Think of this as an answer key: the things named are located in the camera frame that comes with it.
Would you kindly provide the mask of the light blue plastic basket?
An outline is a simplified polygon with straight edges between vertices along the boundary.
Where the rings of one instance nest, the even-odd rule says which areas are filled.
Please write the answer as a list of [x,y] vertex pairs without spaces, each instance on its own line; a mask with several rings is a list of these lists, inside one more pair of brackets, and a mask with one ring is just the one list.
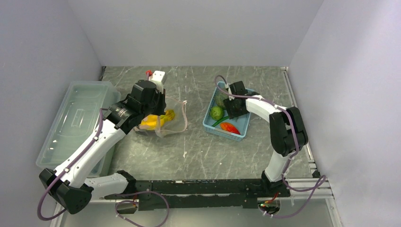
[[236,134],[230,131],[226,131],[221,129],[220,127],[220,123],[218,123],[216,126],[214,126],[214,124],[217,122],[217,120],[213,120],[210,116],[210,110],[212,107],[217,106],[217,104],[215,103],[215,96],[218,94],[220,90],[218,88],[215,87],[214,93],[212,95],[212,98],[209,102],[209,106],[206,109],[206,114],[204,116],[202,125],[204,127],[204,130],[208,133],[211,134],[215,134],[227,139],[231,139],[231,140],[235,140],[235,141],[241,141],[247,133],[248,130],[248,125],[249,125],[249,121],[251,118],[251,114],[248,113],[246,115],[242,115],[238,118],[234,118],[234,119],[225,119],[222,122],[227,122],[232,124],[238,131],[240,134]]

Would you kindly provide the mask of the yellow banana bunch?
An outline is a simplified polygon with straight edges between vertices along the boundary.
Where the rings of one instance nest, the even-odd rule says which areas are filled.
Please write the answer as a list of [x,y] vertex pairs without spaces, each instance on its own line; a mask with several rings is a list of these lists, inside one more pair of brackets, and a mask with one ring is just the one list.
[[143,130],[155,130],[158,127],[162,127],[166,122],[172,121],[175,118],[175,112],[172,109],[166,110],[164,115],[153,115],[150,114],[144,118],[139,128]]

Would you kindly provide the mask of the green chili pepper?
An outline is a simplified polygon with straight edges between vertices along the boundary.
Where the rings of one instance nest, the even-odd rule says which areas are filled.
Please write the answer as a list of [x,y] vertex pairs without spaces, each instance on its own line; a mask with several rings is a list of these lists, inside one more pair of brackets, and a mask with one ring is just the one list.
[[220,123],[222,123],[223,121],[225,121],[227,119],[229,119],[229,116],[222,117],[221,119],[219,119],[215,123],[213,123],[212,127],[216,127],[217,125],[219,125]]

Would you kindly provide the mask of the clear zip top bag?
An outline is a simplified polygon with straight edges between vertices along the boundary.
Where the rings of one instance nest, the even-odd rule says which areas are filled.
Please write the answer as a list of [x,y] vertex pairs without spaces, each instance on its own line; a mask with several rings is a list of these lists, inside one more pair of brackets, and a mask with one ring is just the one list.
[[160,116],[151,114],[133,130],[143,135],[153,133],[161,138],[170,134],[184,132],[188,126],[186,104],[187,100],[179,101],[166,97],[165,114]]

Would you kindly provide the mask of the green netted melon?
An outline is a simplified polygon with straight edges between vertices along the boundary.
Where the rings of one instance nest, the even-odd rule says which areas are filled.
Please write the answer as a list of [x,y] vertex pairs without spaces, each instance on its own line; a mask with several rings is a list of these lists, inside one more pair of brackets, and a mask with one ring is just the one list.
[[219,89],[217,89],[215,97],[214,97],[214,101],[216,106],[219,106],[220,108],[222,108],[223,110],[226,109],[225,104],[224,104],[224,100],[228,99],[228,95],[225,93],[222,93]]

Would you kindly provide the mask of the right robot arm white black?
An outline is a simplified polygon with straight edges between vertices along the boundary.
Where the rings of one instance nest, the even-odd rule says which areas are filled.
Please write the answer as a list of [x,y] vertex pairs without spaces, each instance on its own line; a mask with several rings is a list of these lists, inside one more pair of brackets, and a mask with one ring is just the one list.
[[270,125],[270,140],[274,152],[268,166],[262,173],[261,192],[274,195],[285,185],[285,173],[293,157],[308,143],[302,116],[296,107],[286,108],[263,98],[257,92],[250,92],[242,81],[224,83],[221,89],[228,98],[224,105],[232,118],[253,113]]

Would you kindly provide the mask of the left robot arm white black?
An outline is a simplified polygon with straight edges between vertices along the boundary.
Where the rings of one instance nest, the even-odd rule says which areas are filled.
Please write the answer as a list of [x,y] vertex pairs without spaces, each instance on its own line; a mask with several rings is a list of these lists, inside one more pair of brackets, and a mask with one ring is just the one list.
[[117,194],[131,198],[137,188],[136,179],[126,171],[88,178],[95,165],[143,119],[164,115],[166,107],[164,82],[139,80],[122,101],[99,111],[98,126],[83,144],[54,170],[44,169],[39,178],[45,194],[54,198],[70,214],[83,210],[92,198]]

